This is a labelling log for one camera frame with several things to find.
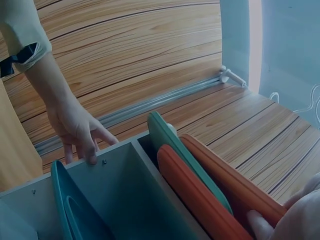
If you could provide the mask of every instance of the white wall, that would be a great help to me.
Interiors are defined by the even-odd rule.
[[[320,83],[320,1],[262,0],[263,53],[259,93],[280,95],[290,110],[306,108]],[[315,112],[301,113],[315,127]]]
[[[248,0],[220,0],[222,21],[222,64],[248,82]]]

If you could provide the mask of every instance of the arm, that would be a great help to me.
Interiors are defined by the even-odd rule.
[[[16,64],[43,99],[50,124],[61,138],[66,163],[73,159],[72,145],[79,158],[96,163],[96,139],[110,145],[118,140],[93,118],[70,90],[51,51],[33,0],[0,0],[0,30],[10,55],[37,43],[35,53],[24,63]]]

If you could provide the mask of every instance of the wooden floor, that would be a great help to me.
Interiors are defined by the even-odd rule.
[[[219,84],[156,110],[178,134],[199,139],[280,203],[320,172],[320,132],[290,110],[238,86]],[[109,130],[123,141],[147,130],[147,114]],[[99,147],[107,145],[100,142]],[[46,173],[54,159],[64,161],[63,151],[42,159]]]

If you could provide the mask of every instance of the person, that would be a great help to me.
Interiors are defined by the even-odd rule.
[[[288,209],[275,229],[255,210],[247,214],[257,240],[320,239],[320,173],[285,204]]]
[[[52,54],[33,0],[0,0],[0,31],[10,56],[19,56],[26,46],[36,44],[34,54],[15,66],[43,99],[49,122],[62,141],[66,163],[72,162],[75,146],[79,159],[95,164],[97,139],[110,145],[118,140],[72,93]]]

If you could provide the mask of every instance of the hand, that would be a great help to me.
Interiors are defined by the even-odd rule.
[[[118,140],[102,124],[85,110],[72,96],[63,104],[47,106],[47,114],[56,134],[60,137],[66,164],[73,161],[72,145],[75,145],[79,159],[85,157],[90,164],[96,164],[97,139],[110,145]]]
[[[248,212],[248,221],[257,240],[320,239],[320,173],[284,206],[288,211],[275,229],[255,210]]]

